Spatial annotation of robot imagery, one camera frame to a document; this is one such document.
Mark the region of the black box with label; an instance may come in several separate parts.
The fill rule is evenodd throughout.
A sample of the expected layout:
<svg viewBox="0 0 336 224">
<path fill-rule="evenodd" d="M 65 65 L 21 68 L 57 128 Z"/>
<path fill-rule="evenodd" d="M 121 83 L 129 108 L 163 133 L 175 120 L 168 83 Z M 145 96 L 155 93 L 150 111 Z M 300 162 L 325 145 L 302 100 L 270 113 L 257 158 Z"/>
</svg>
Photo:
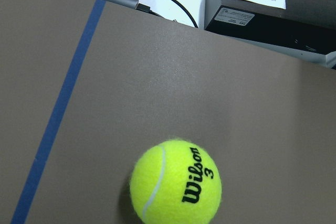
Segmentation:
<svg viewBox="0 0 336 224">
<path fill-rule="evenodd" d="M 205 0 L 204 28 L 326 55 L 335 51 L 335 0 Z"/>
</svg>

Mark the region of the yellow tennis ball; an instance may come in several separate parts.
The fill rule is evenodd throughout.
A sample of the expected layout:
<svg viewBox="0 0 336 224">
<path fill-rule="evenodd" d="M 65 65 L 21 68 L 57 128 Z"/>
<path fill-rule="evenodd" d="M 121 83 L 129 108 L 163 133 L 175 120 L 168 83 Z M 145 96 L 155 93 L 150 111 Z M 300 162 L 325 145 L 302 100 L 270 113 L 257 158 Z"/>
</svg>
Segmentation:
<svg viewBox="0 0 336 224">
<path fill-rule="evenodd" d="M 177 138 L 140 157 L 130 196 L 143 223 L 210 223 L 222 200 L 222 182 L 207 151 Z"/>
</svg>

